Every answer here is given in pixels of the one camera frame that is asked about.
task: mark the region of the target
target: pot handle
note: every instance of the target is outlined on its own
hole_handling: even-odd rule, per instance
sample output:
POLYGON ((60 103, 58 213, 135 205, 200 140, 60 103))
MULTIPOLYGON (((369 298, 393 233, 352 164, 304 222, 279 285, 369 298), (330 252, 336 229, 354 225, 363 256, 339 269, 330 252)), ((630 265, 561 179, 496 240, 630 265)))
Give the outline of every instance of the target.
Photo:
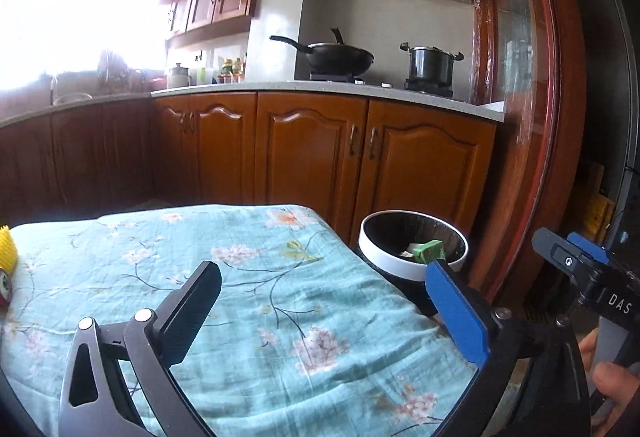
POLYGON ((332 27, 331 31, 335 36, 335 42, 336 43, 340 43, 340 44, 344 44, 344 40, 342 39, 342 35, 340 33, 340 29, 338 29, 337 27, 332 27))
POLYGON ((295 40, 292 40, 291 38, 287 38, 286 36, 277 36, 275 34, 272 34, 269 37, 269 40, 275 40, 276 42, 288 43, 289 45, 292 45, 293 47, 295 47, 298 51, 303 52, 304 54, 311 54, 314 51, 310 47, 308 47, 306 45, 302 45, 301 43, 298 43, 295 40))

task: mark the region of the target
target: stove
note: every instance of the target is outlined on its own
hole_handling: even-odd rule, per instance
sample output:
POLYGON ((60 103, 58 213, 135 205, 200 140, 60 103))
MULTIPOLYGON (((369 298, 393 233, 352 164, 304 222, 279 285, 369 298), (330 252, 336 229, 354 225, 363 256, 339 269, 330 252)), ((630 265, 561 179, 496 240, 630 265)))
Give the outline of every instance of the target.
POLYGON ((435 94, 436 96, 442 96, 443 98, 452 98, 453 90, 451 87, 439 87, 428 80, 415 80, 406 79, 404 81, 404 88, 408 91, 419 92, 423 94, 435 94))
POLYGON ((309 79, 314 82, 364 83, 362 78, 356 78, 350 74, 332 75, 311 73, 309 79))

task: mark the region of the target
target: trash can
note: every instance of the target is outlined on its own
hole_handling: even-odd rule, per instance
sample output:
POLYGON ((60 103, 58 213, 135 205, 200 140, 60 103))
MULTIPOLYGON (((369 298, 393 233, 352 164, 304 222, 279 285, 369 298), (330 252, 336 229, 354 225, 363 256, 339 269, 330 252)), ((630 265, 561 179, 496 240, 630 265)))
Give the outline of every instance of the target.
POLYGON ((360 225, 356 254, 411 300, 425 316, 437 310, 424 286, 426 264, 401 257, 410 243, 441 240, 453 271, 462 268, 469 244, 456 227, 424 213, 385 210, 370 214, 360 225))

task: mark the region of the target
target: stainless steel pot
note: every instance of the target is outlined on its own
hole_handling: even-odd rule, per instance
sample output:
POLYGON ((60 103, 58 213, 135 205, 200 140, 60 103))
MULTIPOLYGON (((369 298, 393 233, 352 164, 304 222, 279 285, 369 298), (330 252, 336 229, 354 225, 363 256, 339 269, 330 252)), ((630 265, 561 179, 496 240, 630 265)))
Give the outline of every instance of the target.
POLYGON ((409 47, 408 42, 401 43, 400 49, 411 57, 408 79, 429 82, 438 87, 451 87, 453 62, 465 59, 461 52, 454 56, 437 47, 409 47))

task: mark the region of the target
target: wok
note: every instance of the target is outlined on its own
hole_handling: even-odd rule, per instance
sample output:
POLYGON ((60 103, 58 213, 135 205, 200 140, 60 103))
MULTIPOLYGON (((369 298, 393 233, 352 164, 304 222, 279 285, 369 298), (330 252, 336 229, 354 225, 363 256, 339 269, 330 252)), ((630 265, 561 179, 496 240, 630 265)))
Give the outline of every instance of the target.
POLYGON ((286 36, 272 35, 269 38, 276 42, 288 43, 306 54, 306 60, 313 74, 358 76, 371 67, 373 55, 369 51, 345 45, 340 30, 336 28, 332 31, 337 43, 303 45, 286 36))

